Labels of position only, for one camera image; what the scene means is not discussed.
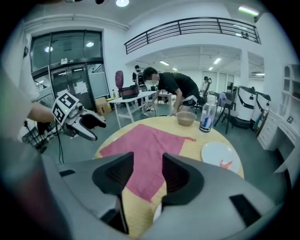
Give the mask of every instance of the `yellow tablecloth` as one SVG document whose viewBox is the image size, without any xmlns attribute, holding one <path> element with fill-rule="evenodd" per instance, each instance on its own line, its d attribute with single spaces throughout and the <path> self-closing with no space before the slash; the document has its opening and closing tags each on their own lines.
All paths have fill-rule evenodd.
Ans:
<svg viewBox="0 0 300 240">
<path fill-rule="evenodd" d="M 131 123 L 112 134 L 100 146 L 97 153 L 95 154 L 95 158 L 101 158 L 102 156 L 100 154 L 100 150 L 102 148 L 117 140 L 119 137 L 127 133 L 138 124 L 144 124 L 178 136 L 192 137 L 196 139 L 195 142 L 185 141 L 179 155 L 198 161 L 202 161 L 201 150 L 204 144 L 208 142 L 222 142 L 230 147 L 233 147 L 225 137 L 223 137 L 218 131 L 214 129 L 212 129 L 209 133 L 201 132 L 199 130 L 200 123 L 197 121 L 194 121 L 193 125 L 189 127 L 184 127 L 177 123 L 176 117 L 155 117 Z M 238 175 L 244 178 L 244 172 L 241 164 Z M 129 189 L 124 188 L 122 192 L 123 207 L 126 221 L 129 227 L 130 237 L 139 237 L 141 233 L 145 232 L 152 225 L 154 212 L 157 206 L 160 204 L 161 198 L 164 195 L 166 195 L 165 183 L 153 196 L 152 202 L 148 202 L 134 195 Z"/>
</svg>

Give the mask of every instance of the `metal railing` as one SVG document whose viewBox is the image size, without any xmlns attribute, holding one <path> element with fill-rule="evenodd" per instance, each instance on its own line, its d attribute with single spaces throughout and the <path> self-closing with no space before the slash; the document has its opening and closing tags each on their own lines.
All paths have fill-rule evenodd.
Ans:
<svg viewBox="0 0 300 240">
<path fill-rule="evenodd" d="M 190 33 L 218 33 L 261 44 L 254 25 L 220 17 L 192 17 L 151 28 L 126 42 L 126 54 L 156 41 Z"/>
</svg>

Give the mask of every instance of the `floor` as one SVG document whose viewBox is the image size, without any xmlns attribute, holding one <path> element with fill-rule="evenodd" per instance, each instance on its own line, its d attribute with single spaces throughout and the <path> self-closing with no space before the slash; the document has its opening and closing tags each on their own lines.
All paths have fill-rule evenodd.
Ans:
<svg viewBox="0 0 300 240">
<path fill-rule="evenodd" d="M 171 114 L 172 105 L 159 104 L 156 106 L 157 116 Z M 155 113 L 149 113 L 148 117 L 154 117 Z M 140 111 L 133 114 L 135 121 L 145 118 Z M 201 113 L 197 114 L 197 121 L 200 120 Z M 81 137 L 70 138 L 64 134 L 60 135 L 61 145 L 63 149 L 63 157 L 65 163 L 90 160 L 94 157 L 96 151 L 101 144 L 114 132 L 119 130 L 116 113 L 113 110 L 105 116 L 106 128 L 96 128 L 94 133 L 98 137 L 97 141 L 91 142 Z M 131 121 L 129 119 L 121 119 L 121 126 L 125 126 Z M 287 184 L 283 173 L 274 173 L 281 165 L 281 161 L 274 152 L 263 150 L 259 144 L 254 132 L 250 129 L 243 129 L 231 126 L 228 133 L 225 134 L 226 121 L 217 124 L 215 129 L 224 135 L 237 151 L 241 163 L 243 165 L 245 180 L 260 189 L 275 204 L 281 203 L 287 192 Z M 58 139 L 53 138 L 48 143 L 44 154 L 51 156 L 58 162 L 59 145 Z"/>
</svg>

